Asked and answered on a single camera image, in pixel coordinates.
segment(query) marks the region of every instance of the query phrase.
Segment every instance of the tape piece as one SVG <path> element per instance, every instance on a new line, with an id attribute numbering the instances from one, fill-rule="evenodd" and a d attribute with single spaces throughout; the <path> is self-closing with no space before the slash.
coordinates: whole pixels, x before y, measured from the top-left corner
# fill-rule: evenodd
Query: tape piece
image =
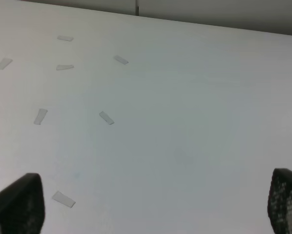
<path id="1" fill-rule="evenodd" d="M 67 69 L 71 69 L 71 68 L 74 68 L 74 66 L 73 65 L 58 65 L 56 67 L 56 70 L 61 71 L 61 70 L 67 70 Z"/>
<path id="2" fill-rule="evenodd" d="M 123 57 L 120 57 L 119 55 L 116 55 L 113 58 L 124 65 L 128 64 L 128 61 L 126 59 L 124 59 Z"/>
<path id="3" fill-rule="evenodd" d="M 68 36 L 58 36 L 58 40 L 66 40 L 66 41 L 72 41 L 73 37 L 68 37 Z"/>
<path id="4" fill-rule="evenodd" d="M 11 58 L 3 58 L 0 62 L 0 70 L 4 70 L 12 61 Z"/>
<path id="5" fill-rule="evenodd" d="M 41 122 L 43 121 L 45 115 L 47 113 L 46 109 L 39 109 L 38 115 L 35 118 L 34 124 L 41 125 Z"/>
<path id="6" fill-rule="evenodd" d="M 100 112 L 99 115 L 109 124 L 114 124 L 115 122 L 104 112 Z"/>
<path id="7" fill-rule="evenodd" d="M 52 197 L 55 201 L 60 202 L 61 204 L 68 206 L 70 208 L 73 207 L 74 204 L 76 204 L 76 202 L 74 200 L 72 200 L 71 198 L 68 198 L 67 196 L 63 195 L 61 192 L 57 191 L 53 197 Z"/>

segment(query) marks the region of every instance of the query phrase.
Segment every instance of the black mesh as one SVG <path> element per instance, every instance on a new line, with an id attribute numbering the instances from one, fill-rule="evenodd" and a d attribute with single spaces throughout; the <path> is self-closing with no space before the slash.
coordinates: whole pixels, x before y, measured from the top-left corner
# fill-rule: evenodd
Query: black mesh
<path id="1" fill-rule="evenodd" d="M 39 234 L 44 217 L 38 174 L 26 174 L 0 192 L 0 234 Z"/>
<path id="2" fill-rule="evenodd" d="M 292 234 L 292 171 L 288 169 L 273 172 L 268 215 L 275 234 Z"/>

